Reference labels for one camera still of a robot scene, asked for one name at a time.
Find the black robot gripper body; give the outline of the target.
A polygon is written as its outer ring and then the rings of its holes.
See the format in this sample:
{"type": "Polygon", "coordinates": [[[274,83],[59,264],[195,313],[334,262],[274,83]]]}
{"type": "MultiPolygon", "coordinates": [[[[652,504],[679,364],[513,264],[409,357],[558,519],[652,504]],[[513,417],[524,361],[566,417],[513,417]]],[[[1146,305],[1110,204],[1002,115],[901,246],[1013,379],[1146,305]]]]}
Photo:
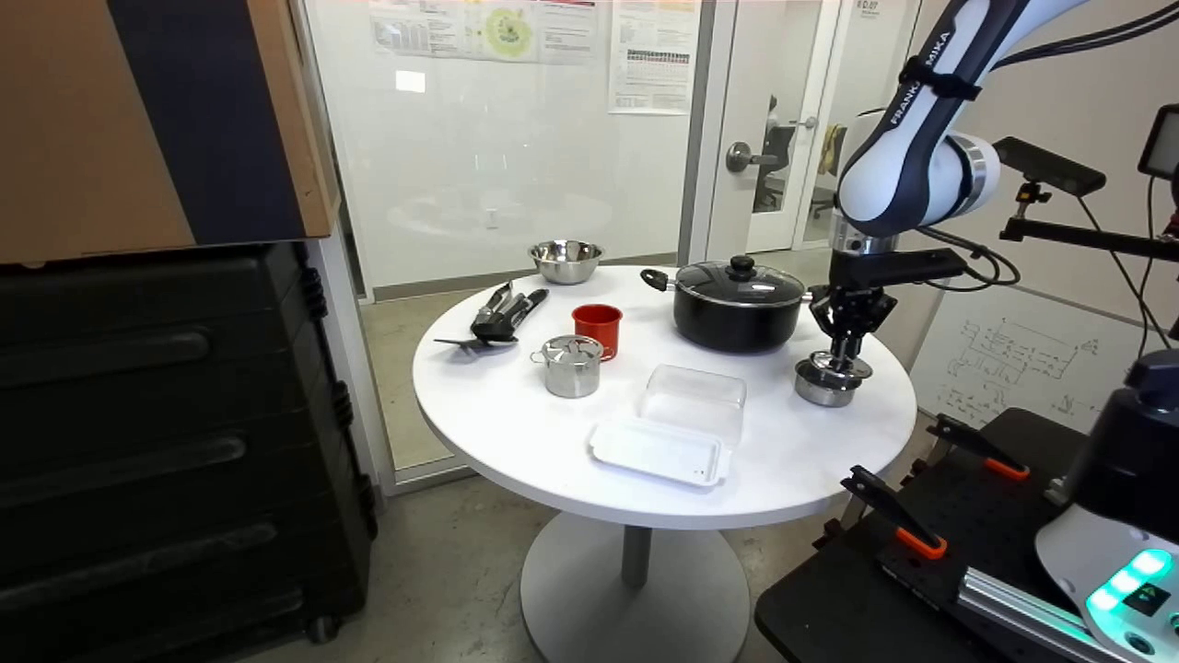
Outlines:
{"type": "Polygon", "coordinates": [[[964,262],[954,251],[836,251],[829,262],[829,281],[812,291],[812,315],[826,334],[866,334],[893,313],[893,282],[925,282],[962,273],[964,262]]]}

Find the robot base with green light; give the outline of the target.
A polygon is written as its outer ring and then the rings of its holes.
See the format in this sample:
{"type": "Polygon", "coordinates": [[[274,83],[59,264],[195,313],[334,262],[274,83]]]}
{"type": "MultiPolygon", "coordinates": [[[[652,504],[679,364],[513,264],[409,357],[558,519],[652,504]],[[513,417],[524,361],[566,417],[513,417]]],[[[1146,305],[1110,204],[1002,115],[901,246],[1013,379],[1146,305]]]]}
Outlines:
{"type": "Polygon", "coordinates": [[[1094,642],[1129,663],[1179,663],[1179,545],[1070,504],[1034,557],[1094,642]]]}

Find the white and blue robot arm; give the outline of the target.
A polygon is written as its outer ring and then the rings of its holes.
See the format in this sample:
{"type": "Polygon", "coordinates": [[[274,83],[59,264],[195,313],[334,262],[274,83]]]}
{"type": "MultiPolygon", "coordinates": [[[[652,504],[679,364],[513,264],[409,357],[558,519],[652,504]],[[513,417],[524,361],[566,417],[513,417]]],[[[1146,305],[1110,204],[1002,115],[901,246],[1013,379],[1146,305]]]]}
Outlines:
{"type": "MultiPolygon", "coordinates": [[[[1082,0],[951,0],[921,51],[900,71],[894,95],[836,180],[842,229],[866,240],[951,219],[985,204],[997,185],[986,138],[954,132],[985,78],[1028,33],[1082,0]]],[[[954,251],[836,251],[814,315],[834,339],[829,364],[850,369],[862,339],[888,315],[888,282],[962,276],[954,251]]]]}

